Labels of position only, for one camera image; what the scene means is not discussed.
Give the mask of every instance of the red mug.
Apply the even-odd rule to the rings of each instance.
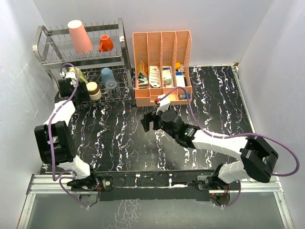
[[[100,46],[99,51],[100,52],[109,52],[113,49],[113,43],[112,40],[108,35],[103,35],[100,38]]]

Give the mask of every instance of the white wall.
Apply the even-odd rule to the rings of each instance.
[[[35,4],[2,0],[0,12],[0,228],[11,229],[42,164],[33,131],[53,110],[54,89],[32,51],[44,24]]]
[[[276,0],[265,16],[240,66],[239,76],[255,130],[289,145],[300,170],[281,178],[297,229],[304,228],[305,188],[305,2]],[[278,147],[278,173],[295,168],[292,156]]]
[[[48,26],[123,18],[133,65],[132,33],[190,30],[191,65],[240,62],[272,0],[34,0]]]

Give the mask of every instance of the pink cup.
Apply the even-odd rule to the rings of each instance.
[[[87,54],[93,49],[90,38],[80,20],[72,20],[68,23],[69,33],[75,51],[78,54]]]

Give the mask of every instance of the yellow bottle cap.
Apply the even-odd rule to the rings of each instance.
[[[179,68],[180,68],[180,63],[177,62],[177,63],[176,63],[176,70],[178,70]]]

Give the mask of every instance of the blue cup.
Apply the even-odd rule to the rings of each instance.
[[[101,71],[101,77],[104,87],[106,87],[108,81],[116,82],[111,69],[103,68]]]

